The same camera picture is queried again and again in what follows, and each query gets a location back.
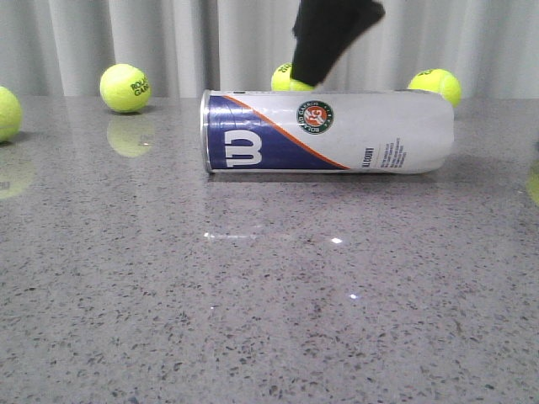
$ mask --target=white cylindrical can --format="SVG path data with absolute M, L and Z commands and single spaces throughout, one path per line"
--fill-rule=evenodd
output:
M 209 173 L 424 173 L 451 153 L 453 108 L 437 93 L 206 91 Z

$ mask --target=gray speckled countertop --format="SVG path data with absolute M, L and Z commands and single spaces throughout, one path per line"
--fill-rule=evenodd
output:
M 539 403 L 539 100 L 464 100 L 412 176 L 210 176 L 198 99 L 21 104 L 0 403 Z

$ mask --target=can lid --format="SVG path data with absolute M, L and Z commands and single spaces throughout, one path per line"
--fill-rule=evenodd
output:
M 200 144 L 204 169 L 213 173 L 210 165 L 210 151 L 208 150 L 208 114 L 210 113 L 209 101 L 211 90 L 205 90 L 200 101 Z

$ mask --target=blue label stripe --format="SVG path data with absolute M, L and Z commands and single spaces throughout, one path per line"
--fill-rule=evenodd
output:
M 207 119 L 207 135 L 212 169 L 348 169 L 301 143 L 268 117 L 235 98 L 212 96 L 208 108 L 210 113 Z M 225 134 L 235 130 L 248 130 L 260 138 L 260 162 L 235 167 L 227 165 L 226 146 L 252 145 L 250 141 L 239 139 L 227 145 Z

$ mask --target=curtain fold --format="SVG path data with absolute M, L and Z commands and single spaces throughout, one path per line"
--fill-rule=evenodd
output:
M 539 0 L 382 0 L 327 90 L 405 88 L 446 68 L 463 96 L 539 97 Z M 17 94 L 97 95 L 101 73 L 130 63 L 155 96 L 205 88 L 269 90 L 291 60 L 299 0 L 0 0 L 0 85 Z

